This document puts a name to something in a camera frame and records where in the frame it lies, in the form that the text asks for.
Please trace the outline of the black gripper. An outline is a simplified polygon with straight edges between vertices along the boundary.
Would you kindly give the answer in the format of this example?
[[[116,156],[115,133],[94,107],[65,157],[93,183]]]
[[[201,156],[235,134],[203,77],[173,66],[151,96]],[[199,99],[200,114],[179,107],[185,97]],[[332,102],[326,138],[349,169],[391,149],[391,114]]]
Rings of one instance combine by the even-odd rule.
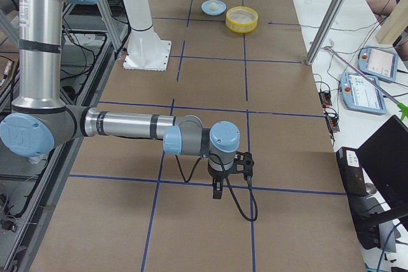
[[[212,186],[213,186],[213,199],[221,199],[222,198],[222,185],[224,184],[224,180],[228,177],[224,171],[218,171],[213,168],[209,168],[208,172],[212,177]]]

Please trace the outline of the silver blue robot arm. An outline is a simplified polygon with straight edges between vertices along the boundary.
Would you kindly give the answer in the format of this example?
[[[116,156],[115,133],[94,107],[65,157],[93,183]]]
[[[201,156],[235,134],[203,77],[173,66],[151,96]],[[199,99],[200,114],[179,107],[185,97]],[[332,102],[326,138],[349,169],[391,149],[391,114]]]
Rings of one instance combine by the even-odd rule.
[[[19,0],[20,90],[1,122],[4,145],[33,158],[79,137],[161,140],[167,154],[208,159],[213,197],[221,198],[222,186],[237,170],[240,131],[235,124],[221,121],[205,128],[194,115],[113,113],[61,100],[62,7],[67,1]]]

